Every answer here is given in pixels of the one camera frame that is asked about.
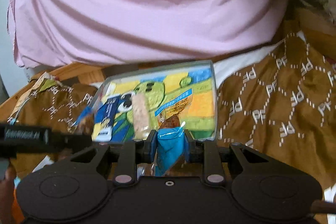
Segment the person's left hand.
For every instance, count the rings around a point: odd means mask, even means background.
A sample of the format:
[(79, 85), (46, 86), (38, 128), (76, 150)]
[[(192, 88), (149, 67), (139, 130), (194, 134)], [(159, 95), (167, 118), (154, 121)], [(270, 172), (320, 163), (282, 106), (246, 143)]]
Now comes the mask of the person's left hand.
[(1, 223), (13, 223), (12, 205), (14, 201), (14, 180), (17, 176), (15, 168), (10, 164), (4, 179), (1, 180)]

